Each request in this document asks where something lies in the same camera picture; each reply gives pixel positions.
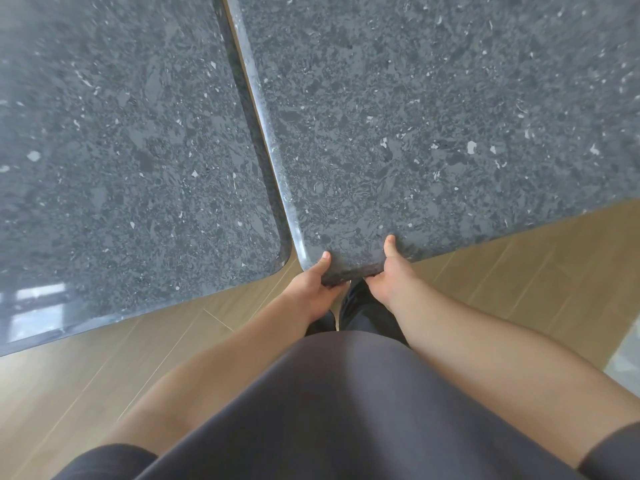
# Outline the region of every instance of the wooden floor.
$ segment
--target wooden floor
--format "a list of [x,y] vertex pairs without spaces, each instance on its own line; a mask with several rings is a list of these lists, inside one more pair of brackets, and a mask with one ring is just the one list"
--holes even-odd
[[[640,310],[640,201],[416,263],[440,290],[547,333],[603,368]],[[274,276],[0,358],[5,479],[48,479],[159,377],[250,320]]]

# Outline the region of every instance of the short sleeve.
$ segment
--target short sleeve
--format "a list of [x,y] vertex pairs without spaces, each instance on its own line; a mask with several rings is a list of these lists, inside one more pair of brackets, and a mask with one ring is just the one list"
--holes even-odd
[[640,478],[640,422],[607,437],[582,460],[578,471],[589,480]]
[[53,480],[133,480],[157,455],[133,445],[98,446],[78,456]]

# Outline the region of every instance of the t-shirt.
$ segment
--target t-shirt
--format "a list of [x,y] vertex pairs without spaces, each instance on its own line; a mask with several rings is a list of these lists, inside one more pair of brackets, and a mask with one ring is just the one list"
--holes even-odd
[[157,457],[105,445],[55,480],[640,478],[640,424],[579,472],[447,382],[411,349],[362,331],[293,345],[222,411]]

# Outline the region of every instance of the stone countertop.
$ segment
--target stone countertop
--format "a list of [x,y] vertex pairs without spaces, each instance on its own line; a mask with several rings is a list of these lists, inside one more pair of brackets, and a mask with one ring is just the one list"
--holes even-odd
[[211,0],[0,0],[0,355],[288,259],[224,29]]
[[636,0],[229,0],[303,268],[640,196]]

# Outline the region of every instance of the person's left arm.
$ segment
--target person's left arm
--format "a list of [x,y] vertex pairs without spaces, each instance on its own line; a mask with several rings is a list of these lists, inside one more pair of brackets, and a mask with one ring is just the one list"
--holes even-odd
[[321,284],[330,263],[325,252],[228,339],[169,371],[103,444],[130,444],[160,455],[219,412],[328,311],[344,287]]

